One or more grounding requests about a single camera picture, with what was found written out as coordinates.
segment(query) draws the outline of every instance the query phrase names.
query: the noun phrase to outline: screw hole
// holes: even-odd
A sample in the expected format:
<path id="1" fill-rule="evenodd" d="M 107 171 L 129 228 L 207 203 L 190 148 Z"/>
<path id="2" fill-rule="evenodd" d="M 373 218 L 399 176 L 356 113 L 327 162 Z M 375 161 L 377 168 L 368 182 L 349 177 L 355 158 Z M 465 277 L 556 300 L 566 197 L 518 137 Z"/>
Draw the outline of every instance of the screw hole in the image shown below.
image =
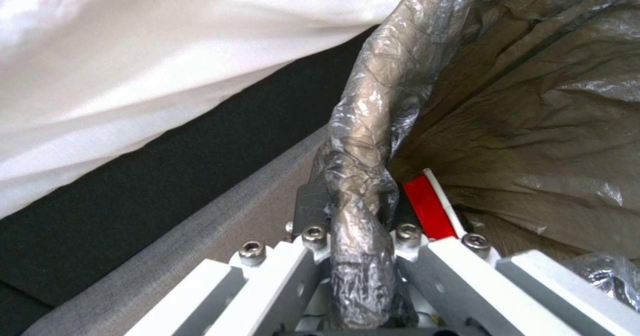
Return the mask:
<path id="1" fill-rule="evenodd" d="M 234 297 L 236 296 L 235 293 L 232 293 L 231 295 L 229 295 L 225 300 L 224 300 L 224 306 L 227 307 L 229 306 L 229 304 L 231 303 L 231 301 L 233 301 Z"/>
<path id="2" fill-rule="evenodd" d="M 320 234 L 322 233 L 322 231 L 320 231 L 320 229 L 318 227 L 311 227 L 309 228 L 309 230 L 307 231 L 307 233 L 310 236 L 316 237 L 316 236 L 320 236 Z"/>
<path id="3" fill-rule="evenodd" d="M 300 281 L 300 283 L 297 284 L 297 296 L 298 297 L 302 296 L 302 293 L 304 291 L 305 291 L 305 282 Z"/>
<path id="4" fill-rule="evenodd" d="M 414 233 L 414 232 L 418 231 L 418 228 L 415 227 L 413 224 L 404 224 L 404 225 L 402 225 L 402 227 L 400 227 L 400 229 L 402 229 L 402 231 L 408 232 L 408 233 Z"/>
<path id="5" fill-rule="evenodd" d="M 244 244 L 245 251 L 255 251 L 258 248 L 260 248 L 260 244 L 258 244 L 258 242 L 247 242 Z"/>

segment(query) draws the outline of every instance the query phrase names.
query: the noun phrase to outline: dark gray fabric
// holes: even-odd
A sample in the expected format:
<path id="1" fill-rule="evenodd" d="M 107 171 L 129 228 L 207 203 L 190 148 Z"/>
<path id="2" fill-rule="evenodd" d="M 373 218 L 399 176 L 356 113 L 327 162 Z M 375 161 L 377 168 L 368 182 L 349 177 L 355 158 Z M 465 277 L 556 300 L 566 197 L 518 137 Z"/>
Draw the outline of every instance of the dark gray fabric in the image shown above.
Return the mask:
<path id="1" fill-rule="evenodd" d="M 274 246 L 293 219 L 322 128 L 30 327 L 24 336 L 120 336 L 204 258 L 226 262 L 249 239 Z"/>

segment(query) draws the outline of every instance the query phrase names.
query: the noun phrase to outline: plastic sheet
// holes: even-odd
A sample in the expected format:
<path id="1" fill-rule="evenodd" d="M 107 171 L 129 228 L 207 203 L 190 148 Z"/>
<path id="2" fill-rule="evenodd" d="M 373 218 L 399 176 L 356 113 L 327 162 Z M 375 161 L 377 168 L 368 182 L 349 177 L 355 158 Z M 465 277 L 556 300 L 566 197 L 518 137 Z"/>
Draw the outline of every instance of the plastic sheet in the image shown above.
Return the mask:
<path id="1" fill-rule="evenodd" d="M 0 218 L 398 1 L 0 0 Z"/>
<path id="2" fill-rule="evenodd" d="M 387 163 L 419 114 L 391 165 L 400 181 L 430 167 L 452 203 L 640 255 L 637 2 L 402 0 L 362 49 L 316 167 L 339 326 L 394 313 Z"/>
<path id="3" fill-rule="evenodd" d="M 609 297 L 640 312 L 640 270 L 611 254 L 585 254 L 563 264 Z"/>

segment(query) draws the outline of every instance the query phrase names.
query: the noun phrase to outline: wrinkled plastic film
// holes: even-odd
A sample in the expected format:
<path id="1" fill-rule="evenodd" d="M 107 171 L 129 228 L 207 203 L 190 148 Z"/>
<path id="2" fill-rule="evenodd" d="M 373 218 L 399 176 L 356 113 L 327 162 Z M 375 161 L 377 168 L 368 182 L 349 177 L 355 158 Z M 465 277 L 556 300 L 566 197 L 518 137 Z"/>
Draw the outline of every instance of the wrinkled plastic film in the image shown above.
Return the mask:
<path id="1" fill-rule="evenodd" d="M 608 297 L 640 312 L 640 270 L 626 258 L 592 253 L 563 264 Z"/>
<path id="2" fill-rule="evenodd" d="M 333 111 L 324 174 L 334 205 L 331 281 L 339 327 L 381 326 L 396 312 L 398 273 L 384 224 L 398 189 L 386 165 L 455 53 L 472 1 L 403 0 L 366 42 Z M 409 80 L 415 87 L 402 87 Z"/>

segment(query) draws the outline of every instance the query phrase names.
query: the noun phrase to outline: white cloth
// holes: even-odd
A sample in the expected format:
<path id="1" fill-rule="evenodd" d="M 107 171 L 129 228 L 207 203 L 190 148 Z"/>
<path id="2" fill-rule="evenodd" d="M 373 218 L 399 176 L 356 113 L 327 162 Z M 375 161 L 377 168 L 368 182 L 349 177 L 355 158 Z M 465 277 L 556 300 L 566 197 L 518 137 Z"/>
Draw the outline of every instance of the white cloth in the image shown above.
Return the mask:
<path id="1" fill-rule="evenodd" d="M 0 0 L 0 218 L 398 2 Z"/>

